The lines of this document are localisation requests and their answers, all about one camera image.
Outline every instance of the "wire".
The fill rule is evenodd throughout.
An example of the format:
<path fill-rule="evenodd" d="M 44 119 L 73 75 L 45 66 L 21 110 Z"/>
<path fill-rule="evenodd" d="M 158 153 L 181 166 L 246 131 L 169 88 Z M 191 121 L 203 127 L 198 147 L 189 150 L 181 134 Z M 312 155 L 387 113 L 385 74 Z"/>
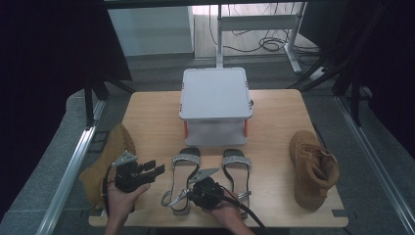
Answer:
<path fill-rule="evenodd" d="M 227 189 L 227 188 L 225 188 L 225 187 L 223 187 L 222 185 L 220 185 L 220 187 L 222 188 L 222 189 L 224 189 L 226 192 L 228 192 L 228 194 L 234 199 L 234 200 L 236 200 L 236 201 L 238 201 L 238 199 L 237 198 L 235 198 L 234 196 L 233 196 L 233 194 L 231 193 L 231 192 L 229 192 L 229 190 Z"/>
<path fill-rule="evenodd" d="M 268 8 L 270 8 L 270 6 L 271 5 L 269 4 L 268 7 L 264 10 L 264 12 L 262 13 L 263 15 L 265 14 L 266 10 Z M 278 9 L 278 3 L 276 5 L 276 7 L 275 7 L 274 15 L 277 13 L 277 9 Z M 208 23 L 208 25 L 209 25 L 210 37 L 211 37 L 212 41 L 214 42 L 214 44 L 217 45 L 216 40 L 214 39 L 212 30 L 211 30 L 211 5 L 208 6 L 208 14 L 209 14 L 209 23 Z M 244 33 L 248 32 L 248 31 L 249 30 L 246 30 L 246 31 L 243 31 L 243 32 L 239 32 L 239 33 L 234 33 L 234 35 L 241 35 L 241 34 L 244 34 Z M 257 50 L 259 50 L 261 48 L 264 49 L 264 50 L 266 50 L 266 51 L 268 51 L 268 52 L 277 52 L 277 51 L 281 50 L 284 47 L 285 43 L 287 42 L 288 34 L 286 34 L 286 39 L 283 40 L 283 39 L 280 39 L 280 38 L 273 37 L 273 35 L 275 34 L 275 32 L 272 34 L 271 37 L 268 37 L 269 32 L 270 32 L 270 30 L 267 30 L 266 31 L 265 36 L 263 36 L 258 41 L 259 46 L 256 47 L 256 48 L 254 48 L 254 49 L 252 49 L 252 50 L 241 50 L 241 49 L 234 48 L 234 47 L 230 47 L 230 46 L 223 46 L 223 48 L 228 48 L 228 49 L 235 50 L 235 51 L 238 51 L 238 52 L 243 52 L 243 53 L 254 52 L 254 51 L 257 51 Z"/>
<path fill-rule="evenodd" d="M 296 3 L 294 2 L 293 3 L 293 6 L 291 7 L 291 13 L 290 13 L 290 15 L 292 15 L 293 14 L 293 10 L 294 10 L 294 6 L 296 5 Z"/>
<path fill-rule="evenodd" d="M 225 202 L 228 202 L 228 203 L 230 203 L 230 204 L 232 204 L 232 205 L 234 205 L 234 206 L 236 206 L 236 207 L 238 207 L 238 208 L 240 208 L 240 209 L 242 209 L 242 210 L 244 210 L 247 214 L 249 214 L 250 216 L 251 216 L 251 218 L 259 225 L 259 227 L 264 231 L 264 233 L 265 234 L 269 234 L 268 233 L 268 230 L 267 230 L 267 228 L 265 227 L 265 225 L 259 220 L 259 218 L 256 216 L 256 214 L 254 214 L 254 212 L 253 211 L 251 211 L 247 206 L 245 206 L 245 205 L 243 205 L 242 203 L 240 203 L 238 200 L 233 200 L 233 199 L 231 199 L 231 198 L 228 198 L 228 197 L 224 197 L 224 196 L 219 196 L 219 195 L 216 195 L 216 194 L 213 194 L 213 193 L 210 193 L 210 192 L 208 192 L 208 191 L 205 191 L 205 190 L 203 190 L 203 189 L 199 189 L 202 193 L 205 193 L 205 194 L 207 194 L 207 195 L 210 195 L 210 196 L 212 196 L 212 197 L 214 197 L 214 198 L 218 198 L 218 199 L 220 199 L 220 200 L 222 200 L 222 201 L 225 201 Z"/>
<path fill-rule="evenodd" d="M 108 176 L 110 174 L 110 171 L 111 171 L 111 168 L 112 167 L 113 167 L 112 164 L 110 164 L 110 166 L 108 166 L 107 172 L 106 172 L 106 174 L 104 176 L 103 187 L 102 187 L 102 189 L 103 189 L 102 196 L 103 196 L 103 200 L 104 200 L 104 204 L 105 204 L 107 216 L 110 216 L 110 204 L 108 202 L 108 184 L 109 184 L 109 182 L 108 182 Z"/>

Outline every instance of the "tan suede boot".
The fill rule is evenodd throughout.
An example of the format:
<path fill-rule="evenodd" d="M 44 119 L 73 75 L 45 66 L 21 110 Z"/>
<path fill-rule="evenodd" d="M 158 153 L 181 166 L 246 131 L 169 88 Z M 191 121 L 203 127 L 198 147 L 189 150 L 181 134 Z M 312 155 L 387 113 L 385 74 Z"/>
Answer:
<path fill-rule="evenodd" d="M 296 169 L 296 201 L 305 209 L 319 209 L 327 198 L 327 191 L 339 180 L 336 158 L 322 148 L 310 131 L 298 131 L 290 143 L 290 156 Z"/>
<path fill-rule="evenodd" d="M 94 164 L 80 173 L 79 179 L 83 183 L 88 201 L 94 208 L 104 208 L 104 200 L 101 195 L 103 178 L 108 166 L 125 151 L 135 155 L 134 142 L 128 130 L 120 123 L 111 130 L 101 156 Z M 110 178 L 114 178 L 114 174 L 115 171 L 112 170 Z"/>

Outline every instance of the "black curtain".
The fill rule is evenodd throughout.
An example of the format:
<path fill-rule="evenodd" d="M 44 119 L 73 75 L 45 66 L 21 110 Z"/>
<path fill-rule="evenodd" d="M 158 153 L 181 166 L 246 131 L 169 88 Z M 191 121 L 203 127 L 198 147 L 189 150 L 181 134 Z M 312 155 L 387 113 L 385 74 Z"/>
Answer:
<path fill-rule="evenodd" d="M 0 22 L 3 217 L 58 129 L 69 95 L 87 77 L 131 76 L 104 7 L 1 1 Z"/>
<path fill-rule="evenodd" d="M 356 28 L 368 15 L 368 11 L 380 1 L 349 0 L 340 32 L 339 41 Z M 415 68 L 415 2 L 411 0 L 390 1 L 373 33 L 362 49 L 354 75 L 373 93 L 369 106 L 415 158 L 415 99 L 413 71 Z M 347 56 L 345 47 L 338 60 Z"/>

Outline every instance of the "aluminum rail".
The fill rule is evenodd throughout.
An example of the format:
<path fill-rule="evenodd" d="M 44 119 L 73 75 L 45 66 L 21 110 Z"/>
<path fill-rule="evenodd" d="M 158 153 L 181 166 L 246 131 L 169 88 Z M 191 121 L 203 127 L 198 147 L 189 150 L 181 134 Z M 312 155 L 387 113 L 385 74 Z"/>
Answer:
<path fill-rule="evenodd" d="M 409 207 L 408 203 L 393 183 L 378 155 L 376 154 L 369 140 L 366 138 L 362 128 L 357 126 L 351 118 L 349 114 L 349 107 L 346 101 L 340 97 L 336 97 L 336 101 L 340 106 L 347 124 L 353 132 L 354 137 L 363 150 L 366 160 L 369 162 L 369 165 L 375 172 L 376 177 L 378 178 L 388 198 L 390 199 L 392 206 L 396 210 L 396 213 L 403 226 L 405 227 L 407 233 L 415 234 L 415 217 L 412 209 Z"/>
<path fill-rule="evenodd" d="M 105 105 L 105 101 L 98 101 L 94 110 L 94 124 L 89 129 L 83 131 L 76 149 L 70 159 L 67 170 L 62 177 L 61 183 L 56 190 L 55 196 L 53 197 L 52 202 L 49 205 L 49 208 L 46 211 L 36 234 L 52 234 L 53 230 L 55 229 L 64 205 L 67 202 L 67 198 L 72 188 L 73 182 L 77 177 L 86 151 L 88 150 L 89 144 L 91 143 L 92 137 L 94 136 L 97 120 L 101 116 Z"/>

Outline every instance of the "hand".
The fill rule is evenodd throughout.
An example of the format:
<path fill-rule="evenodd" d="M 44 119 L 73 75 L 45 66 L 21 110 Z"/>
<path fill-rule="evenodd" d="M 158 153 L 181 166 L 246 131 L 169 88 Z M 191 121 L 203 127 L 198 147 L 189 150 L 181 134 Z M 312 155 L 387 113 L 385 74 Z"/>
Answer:
<path fill-rule="evenodd" d="M 106 234 L 118 234 L 128 219 L 135 201 L 150 188 L 150 184 L 138 187 L 134 192 L 124 193 L 115 187 L 112 182 L 108 186 L 108 202 L 110 216 L 107 221 Z"/>
<path fill-rule="evenodd" d="M 238 198 L 238 195 L 232 193 L 232 196 L 225 191 L 224 193 L 225 197 L 228 197 L 230 199 Z M 230 204 L 226 201 L 221 201 L 216 208 L 207 211 L 204 210 L 204 212 L 209 213 L 211 216 L 213 216 L 216 221 L 231 231 L 235 235 L 251 235 L 254 234 L 250 228 L 244 223 L 241 212 L 239 208 L 234 206 L 233 204 Z"/>

